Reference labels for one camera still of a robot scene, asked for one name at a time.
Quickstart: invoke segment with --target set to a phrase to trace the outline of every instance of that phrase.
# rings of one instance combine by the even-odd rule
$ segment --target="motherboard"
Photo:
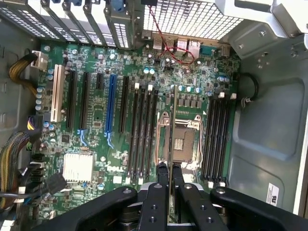
[[[187,65],[152,44],[121,51],[46,42],[40,52],[48,60],[36,100],[43,133],[32,159],[44,162],[46,177],[61,172],[67,187],[42,200],[39,219],[119,186],[138,190],[156,182],[156,166],[168,161],[174,108],[173,162],[181,165],[185,182],[205,190],[208,181],[225,182],[236,54],[224,57],[216,47],[201,45],[199,58]]]

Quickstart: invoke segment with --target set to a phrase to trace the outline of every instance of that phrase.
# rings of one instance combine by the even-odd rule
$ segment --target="gray metal panel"
[[[0,31],[0,148],[15,131],[25,130],[27,117],[34,108],[35,98],[32,93],[15,83],[8,77],[9,67],[25,55],[26,49],[34,49],[36,41],[28,34],[18,30],[12,24],[2,21]],[[29,78],[30,68],[26,69],[24,77]]]
[[[257,77],[260,92],[244,110],[237,108],[228,172],[231,188],[262,201],[269,183],[276,185],[277,206],[294,213],[303,183],[301,157],[304,163],[307,153],[308,52],[303,41],[303,36],[288,39],[243,60],[242,72]],[[253,85],[243,79],[239,93],[245,92],[251,94]]]

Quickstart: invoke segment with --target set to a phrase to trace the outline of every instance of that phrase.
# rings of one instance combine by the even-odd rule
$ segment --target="black ram slot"
[[[135,164],[134,164],[134,176],[133,179],[137,178],[138,172],[140,167],[138,165],[139,161],[139,151],[142,143],[140,143],[141,138],[141,128],[142,128],[142,121],[143,121],[143,105],[144,105],[144,96],[145,96],[145,89],[141,89],[141,97],[140,97],[140,111],[139,111],[139,118],[138,118],[138,126],[137,126],[137,139],[136,139],[136,154],[135,154]]]
[[[212,175],[211,175],[211,169],[212,169],[212,162],[213,162],[213,159],[214,159],[214,144],[215,144],[215,131],[216,131],[216,128],[218,126],[218,112],[219,112],[219,101],[218,100],[215,100],[215,108],[214,108],[214,112],[213,112],[213,123],[212,123],[212,129],[211,129],[211,132],[210,132],[210,146],[209,146],[209,168],[207,170],[207,179],[208,180],[212,180]]]
[[[218,147],[218,154],[217,154],[217,161],[215,162],[215,169],[214,169],[214,178],[217,179],[217,180],[220,180],[219,179],[219,166],[221,164],[221,161],[222,161],[222,151],[223,151],[223,134],[224,134],[224,129],[225,129],[225,125],[228,121],[228,118],[226,117],[227,115],[227,101],[224,100],[222,102],[222,113],[221,113],[221,120],[222,120],[222,123],[221,123],[221,128],[220,128],[220,131],[219,131],[219,147]]]
[[[136,120],[137,120],[137,110],[138,110],[138,98],[139,98],[139,90],[135,90],[135,96],[134,96],[134,103],[133,103],[133,118],[132,118],[132,123],[131,123],[131,130],[130,130],[130,142],[129,142],[129,152],[128,152],[128,165],[127,165],[127,170],[128,170],[128,175],[133,174],[133,166],[132,166],[132,159],[134,155],[134,140],[135,140],[135,134],[136,134]]]
[[[102,90],[103,89],[103,74],[97,73],[96,75],[96,90]]]
[[[227,102],[226,105],[226,123],[224,126],[224,133],[222,137],[222,142],[223,142],[223,148],[222,148],[222,160],[219,163],[219,178],[222,178],[222,171],[223,171],[223,165],[225,162],[225,157],[226,157],[226,147],[227,147],[227,141],[228,141],[228,126],[229,126],[229,121],[230,121],[230,113],[231,113],[231,101]]]
[[[149,152],[148,152],[148,162],[146,165],[146,177],[150,175],[151,159],[152,159],[152,148],[153,148],[153,136],[155,127],[155,115],[156,115],[156,105],[157,105],[158,91],[154,91],[153,103],[151,108],[151,123],[150,123],[150,138],[149,138]]]
[[[207,112],[207,119],[206,119],[206,130],[205,130],[205,145],[203,149],[203,162],[202,162],[202,173],[201,173],[201,179],[205,179],[205,173],[207,172],[208,168],[208,155],[207,148],[209,144],[209,131],[210,131],[210,125],[211,125],[211,116],[212,116],[212,110],[213,110],[213,100],[209,100],[209,106],[208,106],[208,112]]]
[[[214,182],[217,181],[216,173],[217,173],[217,163],[219,158],[219,144],[221,138],[221,128],[223,127],[223,108],[224,108],[224,101],[219,100],[219,108],[218,108],[218,115],[217,115],[217,125],[215,127],[215,139],[214,139],[214,150],[213,150],[213,159],[211,162],[211,172],[210,176]]]
[[[76,71],[71,71],[69,76],[69,87],[67,94],[67,115],[66,115],[66,128],[72,129],[74,127],[74,114],[76,107],[76,97],[77,97],[77,75]]]
[[[140,176],[144,175],[144,156],[145,156],[145,147],[146,147],[146,134],[148,134],[149,125],[149,115],[150,115],[150,102],[151,102],[151,93],[147,95],[145,99],[145,120],[144,120],[144,128],[143,128],[143,136],[142,136],[142,150],[141,150],[141,169]]]
[[[90,87],[90,74],[85,72],[83,75],[82,83],[82,95],[81,95],[81,109],[80,109],[80,123],[79,129],[87,128],[88,119],[88,105],[89,105],[89,87]]]
[[[129,77],[123,77],[123,87],[122,87],[122,98],[121,98],[121,108],[120,108],[120,126],[119,132],[123,134],[125,132],[126,126],[126,110],[128,104],[128,85],[129,85]]]

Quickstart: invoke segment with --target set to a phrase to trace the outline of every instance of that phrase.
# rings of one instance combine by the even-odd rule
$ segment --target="red wire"
[[[158,23],[157,23],[157,21],[156,21],[156,19],[155,19],[155,15],[154,15],[154,13],[153,13],[153,11],[152,11],[152,7],[151,7],[151,6],[148,6],[148,7],[149,7],[149,9],[150,9],[150,15],[153,17],[153,21],[154,21],[154,23],[155,23],[155,25],[156,25],[156,28],[157,28],[157,30],[158,30],[158,33],[159,33],[160,37],[162,38],[163,44],[164,44],[164,46],[165,46],[165,50],[164,50],[163,52],[161,52],[161,54],[159,55],[159,57],[162,56],[164,53],[169,52],[170,55],[171,55],[171,57],[172,57],[175,61],[177,61],[179,64],[184,64],[184,65],[190,65],[190,64],[192,64],[192,63],[195,61],[195,58],[194,58],[193,53],[191,53],[191,52],[190,52],[189,50],[187,50],[187,49],[183,49],[183,48],[180,48],[180,47],[169,47],[169,46],[167,45],[167,43],[165,42],[163,33],[162,33],[162,31],[160,30],[159,25],[158,25]],[[173,49],[173,50],[176,49],[176,50],[181,50],[181,51],[188,52],[188,53],[192,56],[192,59],[193,59],[193,60],[192,60],[191,62],[189,62],[189,63],[183,62],[182,60],[177,59],[170,49]]]

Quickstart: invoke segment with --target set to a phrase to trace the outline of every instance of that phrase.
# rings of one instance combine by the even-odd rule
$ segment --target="green circuit board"
[[[180,99],[183,103],[178,103],[176,118],[182,120],[195,120],[200,118],[202,131],[193,131],[192,154],[195,162],[200,159],[198,155],[198,142],[203,149],[206,117],[208,111],[208,97],[206,92],[219,93],[224,91],[226,94],[236,93],[237,80],[233,73],[238,72],[240,59],[236,55],[229,58],[221,57],[218,52],[212,56],[211,50],[215,48],[203,47],[199,63],[192,65],[173,64],[171,69],[165,65],[168,55],[159,56],[161,51],[155,51],[146,47],[137,51],[121,51],[114,49],[105,49],[92,46],[81,46],[75,44],[64,44],[56,42],[46,42],[42,44],[41,51],[48,55],[48,69],[54,69],[56,64],[63,64],[68,60],[71,62],[71,70],[76,71],[77,95],[74,113],[74,124],[72,129],[66,127],[67,109],[69,107],[69,80],[66,77],[64,81],[64,95],[61,122],[53,123],[52,130],[45,128],[40,141],[47,144],[43,150],[34,150],[34,153],[42,153],[46,157],[45,176],[51,176],[56,172],[62,172],[64,168],[64,156],[66,154],[82,154],[93,156],[93,167],[91,181],[71,181],[68,183],[64,192],[57,193],[46,200],[43,200],[39,206],[39,218],[49,219],[50,214],[60,215],[76,206],[86,203],[106,192],[122,185],[129,185],[139,189],[142,183],[156,181],[157,160],[166,161],[165,140],[169,133],[168,127],[161,127],[158,131],[159,120],[165,115],[170,115],[170,102],[172,88],[182,86],[179,90]],[[87,72],[90,75],[89,101],[87,105],[87,121],[84,133],[86,146],[81,142],[79,124],[81,114],[81,98],[83,89],[83,77]],[[97,89],[97,73],[102,73],[102,86]],[[113,111],[113,123],[111,141],[114,148],[108,145],[104,134],[106,115],[109,97],[109,80],[111,74],[117,76],[117,86],[115,91],[115,104]],[[38,85],[45,88],[42,96],[42,110],[38,115],[48,117],[52,102],[52,81],[49,81],[48,72],[40,72]],[[217,81],[219,76],[230,78],[228,84],[221,84]],[[127,93],[127,111],[125,113],[126,123],[124,132],[119,132],[122,87],[124,77],[129,77],[129,91]],[[157,104],[155,106],[155,120],[153,140],[149,142],[152,145],[151,153],[145,156],[145,162],[149,162],[148,176],[135,180],[129,179],[127,174],[128,152],[130,149],[131,127],[134,117],[134,92],[136,83],[144,86],[152,85],[157,91]],[[226,148],[226,157],[224,160],[223,175],[226,176],[229,152],[231,146],[231,131],[233,126],[235,111],[235,102],[230,116],[230,125],[228,128],[228,141]],[[198,182],[200,180],[200,166],[188,169],[183,168],[186,174],[185,180]]]

